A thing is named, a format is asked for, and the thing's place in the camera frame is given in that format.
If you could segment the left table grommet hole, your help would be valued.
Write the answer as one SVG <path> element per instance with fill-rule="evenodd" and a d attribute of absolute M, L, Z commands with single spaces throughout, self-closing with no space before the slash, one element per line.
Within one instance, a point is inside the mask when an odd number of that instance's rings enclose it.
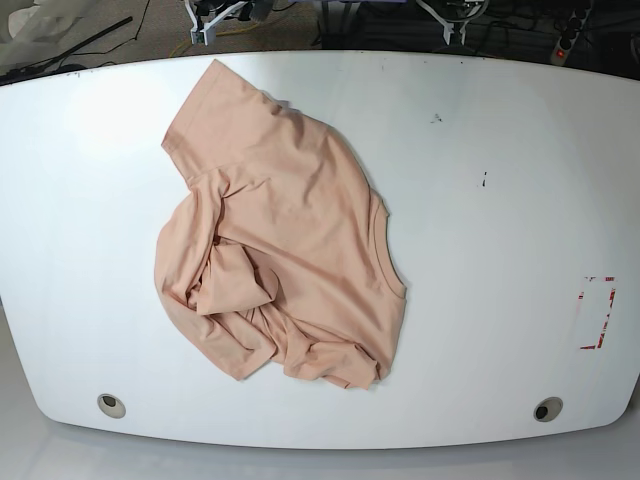
<path fill-rule="evenodd" d="M 97 398 L 97 405 L 102 413 L 113 419 L 121 419 L 126 415 L 124 403 L 110 394 L 101 394 Z"/>

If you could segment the peach pink T-shirt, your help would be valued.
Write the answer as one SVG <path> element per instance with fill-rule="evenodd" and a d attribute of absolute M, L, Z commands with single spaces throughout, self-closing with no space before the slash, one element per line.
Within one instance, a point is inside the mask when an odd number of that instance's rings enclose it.
<path fill-rule="evenodd" d="M 386 207 L 342 137 L 214 61 L 162 146 L 188 189 L 154 268 L 178 331 L 237 380 L 270 362 L 346 389 L 383 380 L 406 289 Z"/>

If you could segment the table grommet hole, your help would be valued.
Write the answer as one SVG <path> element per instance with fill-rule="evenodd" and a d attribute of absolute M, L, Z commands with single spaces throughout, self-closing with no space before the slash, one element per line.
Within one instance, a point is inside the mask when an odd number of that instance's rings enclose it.
<path fill-rule="evenodd" d="M 113 419 L 121 419 L 126 415 L 124 403 L 110 394 L 101 394 L 97 398 L 97 405 L 102 413 Z"/>
<path fill-rule="evenodd" d="M 533 417 L 537 422 L 551 422 L 562 412 L 563 406 L 563 401 L 559 397 L 546 398 L 534 408 Z"/>

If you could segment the black power strip red switch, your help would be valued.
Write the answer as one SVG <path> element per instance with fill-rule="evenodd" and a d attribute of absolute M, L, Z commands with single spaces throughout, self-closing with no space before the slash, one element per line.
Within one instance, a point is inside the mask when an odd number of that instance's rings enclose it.
<path fill-rule="evenodd" d="M 560 30 L 560 37 L 550 55 L 551 65 L 565 65 L 566 60 L 586 25 L 593 6 L 593 0 L 577 1 L 574 4 L 568 19 Z"/>

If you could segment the right table grommet hole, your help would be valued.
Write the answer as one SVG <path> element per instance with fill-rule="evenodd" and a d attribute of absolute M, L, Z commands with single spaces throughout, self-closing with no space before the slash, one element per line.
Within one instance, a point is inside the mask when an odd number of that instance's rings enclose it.
<path fill-rule="evenodd" d="M 551 422 L 562 412 L 563 406 L 563 401 L 559 397 L 546 398 L 534 408 L 533 417 L 537 422 Z"/>

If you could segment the red tape rectangle marking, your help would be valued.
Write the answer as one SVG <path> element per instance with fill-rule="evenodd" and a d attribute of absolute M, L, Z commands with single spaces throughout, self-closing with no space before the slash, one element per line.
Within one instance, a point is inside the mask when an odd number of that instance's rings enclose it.
<path fill-rule="evenodd" d="M 616 278 L 584 278 L 578 295 L 575 342 L 581 351 L 600 349 L 604 343 L 616 294 Z"/>

